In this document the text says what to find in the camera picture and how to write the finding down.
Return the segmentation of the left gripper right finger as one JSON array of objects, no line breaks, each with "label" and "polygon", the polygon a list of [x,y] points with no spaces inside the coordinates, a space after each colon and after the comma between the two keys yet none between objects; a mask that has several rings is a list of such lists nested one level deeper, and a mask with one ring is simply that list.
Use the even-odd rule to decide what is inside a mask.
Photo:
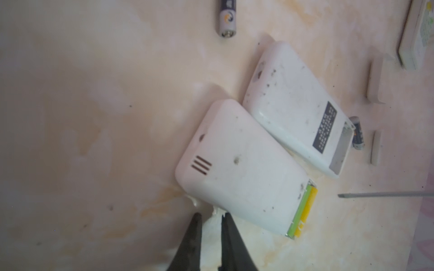
[{"label": "left gripper right finger", "polygon": [[219,271],[257,271],[229,212],[222,216],[222,259]]}]

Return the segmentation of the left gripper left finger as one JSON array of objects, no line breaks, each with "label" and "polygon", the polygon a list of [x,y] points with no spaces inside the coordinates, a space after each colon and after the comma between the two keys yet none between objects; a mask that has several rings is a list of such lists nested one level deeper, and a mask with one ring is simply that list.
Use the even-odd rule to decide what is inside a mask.
[{"label": "left gripper left finger", "polygon": [[196,212],[167,271],[199,271],[202,241],[202,215]]}]

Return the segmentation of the black battery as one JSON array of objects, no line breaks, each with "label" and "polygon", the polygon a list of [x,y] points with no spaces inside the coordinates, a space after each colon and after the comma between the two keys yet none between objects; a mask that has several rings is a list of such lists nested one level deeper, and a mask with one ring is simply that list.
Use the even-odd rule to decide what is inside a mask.
[{"label": "black battery", "polygon": [[361,121],[358,116],[352,116],[349,119],[355,127],[353,141],[352,141],[353,147],[356,150],[363,150],[363,148],[365,147],[365,140],[361,128]]},{"label": "black battery", "polygon": [[236,0],[219,0],[219,35],[223,38],[231,38],[236,35]]}]

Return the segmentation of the red white remote control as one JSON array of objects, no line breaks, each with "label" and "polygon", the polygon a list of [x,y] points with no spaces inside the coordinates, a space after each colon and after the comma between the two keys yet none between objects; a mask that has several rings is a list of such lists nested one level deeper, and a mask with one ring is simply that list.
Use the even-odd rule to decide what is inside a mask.
[{"label": "red white remote control", "polygon": [[290,44],[263,52],[243,107],[284,147],[339,178],[355,126]]}]

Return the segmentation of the orange black screwdriver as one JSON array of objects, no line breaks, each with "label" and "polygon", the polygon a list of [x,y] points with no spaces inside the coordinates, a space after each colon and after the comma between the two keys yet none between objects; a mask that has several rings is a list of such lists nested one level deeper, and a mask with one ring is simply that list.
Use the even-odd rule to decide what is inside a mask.
[{"label": "orange black screwdriver", "polygon": [[385,198],[385,197],[433,197],[434,192],[377,192],[377,193],[345,193],[339,198]]}]

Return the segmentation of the white battery cover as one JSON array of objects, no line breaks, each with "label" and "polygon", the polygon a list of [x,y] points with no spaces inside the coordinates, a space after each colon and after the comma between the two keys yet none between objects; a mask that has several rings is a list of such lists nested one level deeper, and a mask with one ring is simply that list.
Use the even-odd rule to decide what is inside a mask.
[{"label": "white battery cover", "polygon": [[371,159],[370,163],[373,166],[378,166],[381,160],[383,148],[383,130],[377,130],[374,133],[373,145],[371,148]]},{"label": "white battery cover", "polygon": [[390,98],[386,91],[387,67],[393,64],[394,57],[380,53],[370,63],[366,98],[370,103],[386,105]]}]

